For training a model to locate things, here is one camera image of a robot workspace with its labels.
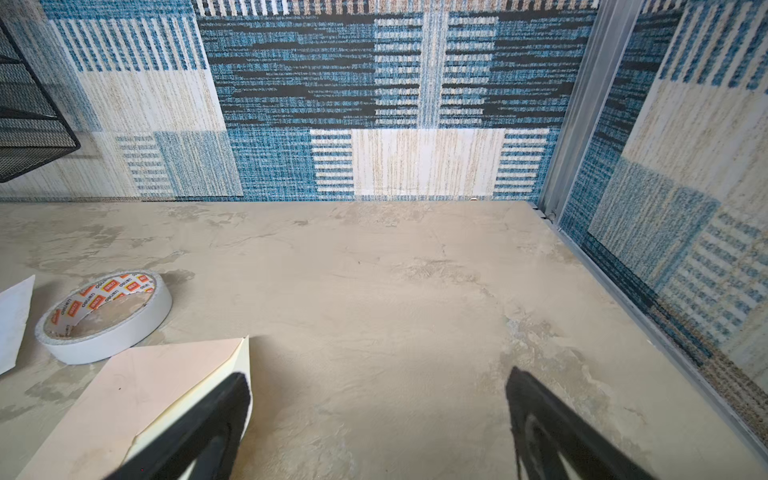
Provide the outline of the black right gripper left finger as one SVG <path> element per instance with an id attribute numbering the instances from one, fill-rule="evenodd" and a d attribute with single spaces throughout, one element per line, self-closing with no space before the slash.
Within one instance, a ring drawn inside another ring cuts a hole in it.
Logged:
<path id="1" fill-rule="evenodd" d="M 228 479 L 246 427 L 250 388 L 232 373 L 110 479 Z"/>

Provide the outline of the white letter paper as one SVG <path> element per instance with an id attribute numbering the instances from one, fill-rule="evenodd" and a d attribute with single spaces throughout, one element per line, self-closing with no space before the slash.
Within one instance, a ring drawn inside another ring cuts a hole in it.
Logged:
<path id="1" fill-rule="evenodd" d="M 0 295 L 0 373 L 16 366 L 35 284 L 32 275 Z"/>

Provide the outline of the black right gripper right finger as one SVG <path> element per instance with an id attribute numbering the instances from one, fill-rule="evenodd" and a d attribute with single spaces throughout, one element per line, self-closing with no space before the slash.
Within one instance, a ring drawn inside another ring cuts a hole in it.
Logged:
<path id="1" fill-rule="evenodd" d="M 513 367 L 505 394 L 516 466 L 529 479 L 650 479 L 530 372 Z"/>

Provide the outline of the pink envelope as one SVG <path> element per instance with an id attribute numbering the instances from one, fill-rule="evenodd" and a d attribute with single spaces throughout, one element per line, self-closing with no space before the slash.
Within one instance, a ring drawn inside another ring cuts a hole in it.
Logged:
<path id="1" fill-rule="evenodd" d="M 232 373 L 250 373 L 248 338 L 128 349 L 106 363 L 19 476 L 103 479 Z"/>

